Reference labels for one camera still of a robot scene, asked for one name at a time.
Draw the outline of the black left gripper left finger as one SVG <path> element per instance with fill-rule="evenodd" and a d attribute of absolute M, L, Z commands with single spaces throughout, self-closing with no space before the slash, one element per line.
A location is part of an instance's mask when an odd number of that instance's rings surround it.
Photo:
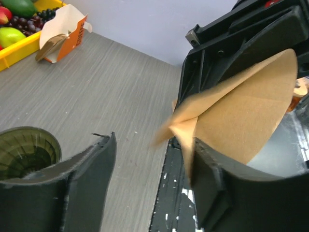
<path fill-rule="evenodd" d="M 0 183 L 3 232 L 98 232 L 115 165 L 115 134 L 24 178 Z"/>

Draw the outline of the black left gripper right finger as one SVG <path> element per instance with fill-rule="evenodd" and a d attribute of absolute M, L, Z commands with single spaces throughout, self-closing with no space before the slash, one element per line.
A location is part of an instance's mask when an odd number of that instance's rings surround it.
<path fill-rule="evenodd" d="M 309 175 L 284 178 L 195 141 L 191 176 L 197 224 L 206 232 L 306 232 Z"/>

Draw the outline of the green glass coffee dripper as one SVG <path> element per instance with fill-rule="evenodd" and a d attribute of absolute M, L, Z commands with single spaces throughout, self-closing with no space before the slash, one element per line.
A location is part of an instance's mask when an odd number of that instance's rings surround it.
<path fill-rule="evenodd" d="M 58 163 L 62 151 L 50 132 L 30 126 L 0 133 L 0 179 L 23 178 Z"/>

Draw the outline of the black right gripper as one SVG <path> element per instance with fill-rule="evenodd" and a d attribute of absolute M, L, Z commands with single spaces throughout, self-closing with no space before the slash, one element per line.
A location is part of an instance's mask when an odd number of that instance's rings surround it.
<path fill-rule="evenodd" d="M 309 73 L 309 2 L 239 0 L 232 11 L 186 34 L 193 49 L 182 65 L 178 105 L 285 49 L 293 49 L 299 76 Z"/>

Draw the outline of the brown paper coffee filter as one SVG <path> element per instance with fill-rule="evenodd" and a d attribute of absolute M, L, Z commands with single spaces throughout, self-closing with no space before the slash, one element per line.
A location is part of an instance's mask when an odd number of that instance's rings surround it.
<path fill-rule="evenodd" d="M 201 93 L 188 97 L 158 130 L 153 145 L 176 137 L 194 183 L 197 165 L 250 181 L 278 175 L 248 163 L 271 138 L 286 113 L 297 78 L 295 51 L 286 49 Z"/>

